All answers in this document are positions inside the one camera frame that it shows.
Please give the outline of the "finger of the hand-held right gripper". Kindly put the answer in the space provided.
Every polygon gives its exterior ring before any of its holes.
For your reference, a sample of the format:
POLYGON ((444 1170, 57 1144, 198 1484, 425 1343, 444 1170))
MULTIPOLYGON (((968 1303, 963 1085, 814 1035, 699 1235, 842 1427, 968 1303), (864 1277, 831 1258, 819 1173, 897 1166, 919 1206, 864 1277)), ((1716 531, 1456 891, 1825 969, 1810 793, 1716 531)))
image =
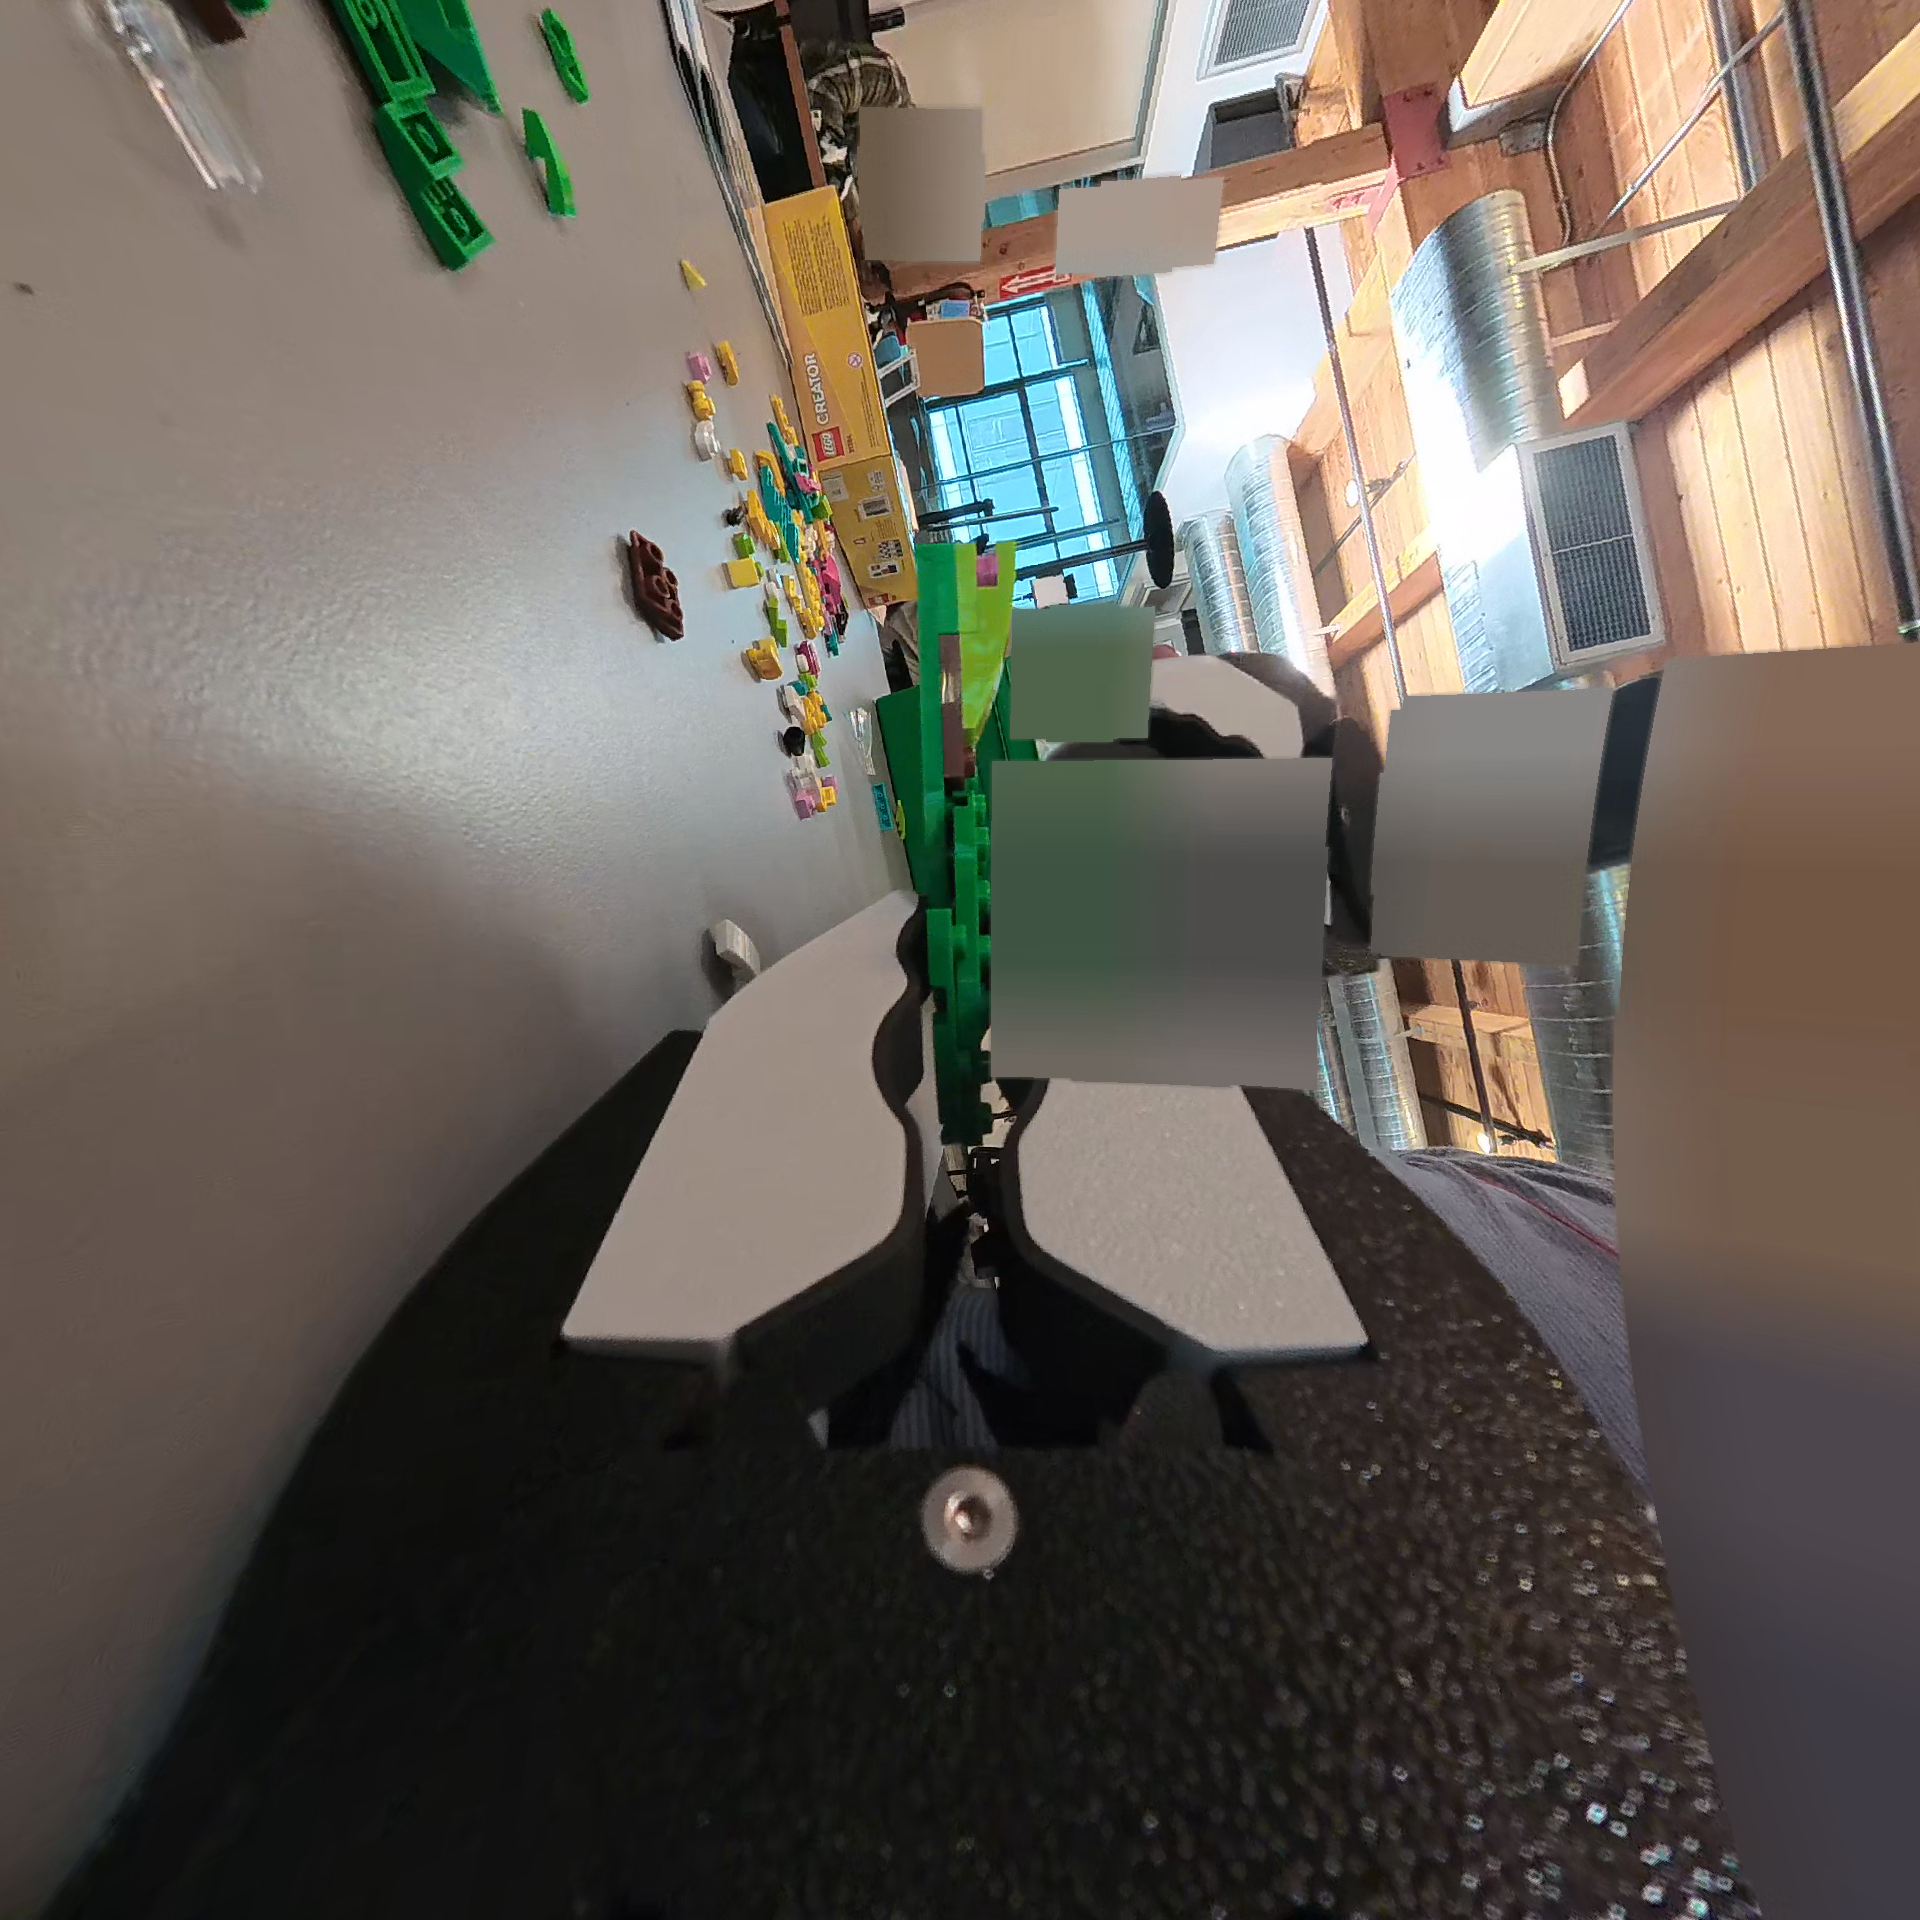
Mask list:
POLYGON ((1192 757, 1293 760, 1324 748, 1334 701, 1279 655, 1182 655, 1152 662, 1152 745, 1192 757))

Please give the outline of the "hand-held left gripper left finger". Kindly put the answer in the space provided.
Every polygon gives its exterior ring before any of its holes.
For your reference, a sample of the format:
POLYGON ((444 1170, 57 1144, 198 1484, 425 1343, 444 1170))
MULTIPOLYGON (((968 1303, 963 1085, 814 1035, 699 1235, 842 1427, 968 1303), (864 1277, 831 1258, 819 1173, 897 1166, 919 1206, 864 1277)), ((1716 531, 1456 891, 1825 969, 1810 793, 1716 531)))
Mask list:
POLYGON ((922 903, 894 891, 709 1021, 563 1325, 578 1352, 863 1381, 926 1290, 942 1124, 922 903))

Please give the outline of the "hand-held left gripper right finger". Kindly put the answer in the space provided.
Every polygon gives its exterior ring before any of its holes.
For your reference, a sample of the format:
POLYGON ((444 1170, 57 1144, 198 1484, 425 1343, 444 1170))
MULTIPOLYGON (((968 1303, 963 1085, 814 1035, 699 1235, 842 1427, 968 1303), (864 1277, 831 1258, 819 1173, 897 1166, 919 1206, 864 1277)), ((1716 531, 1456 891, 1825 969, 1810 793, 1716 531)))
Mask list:
POLYGON ((1039 1085, 1000 1184, 1019 1260, 1176 1367, 1346 1362, 1371 1343, 1240 1089, 1039 1085))

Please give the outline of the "lime lego leaf piece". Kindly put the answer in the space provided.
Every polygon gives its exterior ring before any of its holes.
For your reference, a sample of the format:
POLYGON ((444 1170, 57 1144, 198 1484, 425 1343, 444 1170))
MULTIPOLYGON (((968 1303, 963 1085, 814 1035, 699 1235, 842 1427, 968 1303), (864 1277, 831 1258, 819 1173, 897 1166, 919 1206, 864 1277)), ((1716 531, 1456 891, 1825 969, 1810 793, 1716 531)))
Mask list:
POLYGON ((996 705, 1012 640, 1019 580, 1008 572, 993 584, 978 580, 978 567, 964 568, 959 602, 963 670, 963 731, 977 748, 996 705))

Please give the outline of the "green lego baseplate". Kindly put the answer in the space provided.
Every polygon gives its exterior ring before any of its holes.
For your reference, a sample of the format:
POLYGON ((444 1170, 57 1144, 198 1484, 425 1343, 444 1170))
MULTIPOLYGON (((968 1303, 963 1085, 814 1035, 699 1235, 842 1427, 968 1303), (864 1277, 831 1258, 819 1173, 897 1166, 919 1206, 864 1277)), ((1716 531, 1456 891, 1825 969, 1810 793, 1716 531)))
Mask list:
MULTIPOLYGON (((940 637, 959 635, 961 580, 975 551, 950 541, 919 541, 920 682, 940 685, 940 637)), ((933 1060, 942 1140, 984 1144, 994 1110, 987 1098, 989 1069, 989 804, 972 750, 972 779, 948 787, 953 804, 950 908, 925 908, 925 961, 933 996, 933 1060)))

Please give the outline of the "scattered small lego pieces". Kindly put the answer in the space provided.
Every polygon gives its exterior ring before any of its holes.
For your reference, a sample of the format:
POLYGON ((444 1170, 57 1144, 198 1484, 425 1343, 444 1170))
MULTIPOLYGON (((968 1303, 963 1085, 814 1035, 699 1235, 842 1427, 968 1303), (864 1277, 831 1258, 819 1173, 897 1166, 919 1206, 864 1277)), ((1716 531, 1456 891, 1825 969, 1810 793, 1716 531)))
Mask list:
POLYGON ((831 584, 831 544, 820 494, 780 396, 760 444, 731 435, 724 405, 739 393, 740 358, 729 339, 685 350, 685 407, 693 455, 724 483, 723 586, 756 602, 758 626, 739 652, 746 678, 775 701, 780 787, 797 821, 839 811, 845 794, 828 745, 832 710, 820 659, 839 648, 841 600, 831 584))

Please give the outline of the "pile of green pink lego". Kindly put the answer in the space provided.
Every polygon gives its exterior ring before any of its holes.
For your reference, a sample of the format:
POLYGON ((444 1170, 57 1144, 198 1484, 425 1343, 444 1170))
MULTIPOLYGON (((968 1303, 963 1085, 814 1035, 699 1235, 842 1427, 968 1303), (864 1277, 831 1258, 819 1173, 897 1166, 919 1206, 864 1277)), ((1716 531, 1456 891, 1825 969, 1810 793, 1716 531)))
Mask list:
MULTIPOLYGON (((130 65, 202 185, 256 192, 260 169, 205 53, 245 41, 271 2, 103 2, 93 14, 130 65)), ((464 188, 467 159, 439 114, 444 93, 503 118, 484 39, 467 2, 324 2, 366 95, 373 132, 437 262, 457 274, 495 246, 464 188)))

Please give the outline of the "green plastic bin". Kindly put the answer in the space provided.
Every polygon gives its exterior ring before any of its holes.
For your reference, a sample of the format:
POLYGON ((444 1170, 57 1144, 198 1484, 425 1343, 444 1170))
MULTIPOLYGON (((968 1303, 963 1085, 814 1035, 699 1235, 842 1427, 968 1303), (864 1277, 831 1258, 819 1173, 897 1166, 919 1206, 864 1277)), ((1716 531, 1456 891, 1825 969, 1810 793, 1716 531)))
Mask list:
POLYGON ((876 732, 900 817, 913 887, 926 906, 950 908, 955 903, 953 804, 938 682, 913 685, 883 696, 876 702, 876 732))

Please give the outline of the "metal vent grille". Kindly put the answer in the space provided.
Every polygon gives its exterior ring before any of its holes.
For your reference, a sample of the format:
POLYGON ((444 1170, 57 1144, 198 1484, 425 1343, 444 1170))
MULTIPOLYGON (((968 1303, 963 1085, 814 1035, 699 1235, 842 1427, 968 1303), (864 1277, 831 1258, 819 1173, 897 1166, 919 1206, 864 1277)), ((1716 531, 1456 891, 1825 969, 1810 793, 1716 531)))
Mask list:
POLYGON ((1668 643, 1635 429, 1567 432, 1519 449, 1548 676, 1569 682, 1668 643))

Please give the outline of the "yellow cardboard box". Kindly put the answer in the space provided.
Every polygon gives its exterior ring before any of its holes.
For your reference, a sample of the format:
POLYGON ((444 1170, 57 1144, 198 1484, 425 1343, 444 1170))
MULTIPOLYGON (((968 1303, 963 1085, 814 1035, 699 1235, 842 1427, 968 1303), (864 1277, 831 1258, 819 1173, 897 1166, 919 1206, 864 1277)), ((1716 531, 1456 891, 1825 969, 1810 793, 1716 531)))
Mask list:
POLYGON ((795 424, 864 606, 919 600, 915 532, 832 188, 765 207, 775 292, 797 395, 795 424))

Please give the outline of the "narrow silver duct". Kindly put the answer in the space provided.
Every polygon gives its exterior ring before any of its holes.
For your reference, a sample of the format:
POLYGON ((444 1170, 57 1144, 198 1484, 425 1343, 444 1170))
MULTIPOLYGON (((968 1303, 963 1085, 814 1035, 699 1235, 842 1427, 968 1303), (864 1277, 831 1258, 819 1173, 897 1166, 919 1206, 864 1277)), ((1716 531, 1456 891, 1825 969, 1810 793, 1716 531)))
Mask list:
POLYGON ((1211 657, 1258 652, 1236 519, 1229 510, 1201 512, 1181 524, 1179 541, 1207 652, 1211 657))

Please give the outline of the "wide silver duct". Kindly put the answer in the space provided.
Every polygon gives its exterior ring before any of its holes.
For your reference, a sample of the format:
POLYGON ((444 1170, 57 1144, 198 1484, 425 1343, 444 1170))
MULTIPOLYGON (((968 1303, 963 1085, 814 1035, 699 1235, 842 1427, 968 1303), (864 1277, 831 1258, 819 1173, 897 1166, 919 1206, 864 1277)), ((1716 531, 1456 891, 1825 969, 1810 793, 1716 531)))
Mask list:
POLYGON ((1290 465, 1293 444, 1263 435, 1227 466, 1247 602, 1261 648, 1333 694, 1328 632, 1290 465))

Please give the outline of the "large silver duct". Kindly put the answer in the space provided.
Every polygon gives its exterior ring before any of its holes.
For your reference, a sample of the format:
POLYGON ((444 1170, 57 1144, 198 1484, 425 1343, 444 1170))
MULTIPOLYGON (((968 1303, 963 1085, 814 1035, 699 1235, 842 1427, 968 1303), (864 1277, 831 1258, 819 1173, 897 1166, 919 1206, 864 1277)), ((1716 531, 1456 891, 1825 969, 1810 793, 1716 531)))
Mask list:
POLYGON ((1567 417, 1541 279, 1524 270, 1524 195, 1489 192, 1449 215, 1391 295, 1413 447, 1431 485, 1557 439, 1567 417))

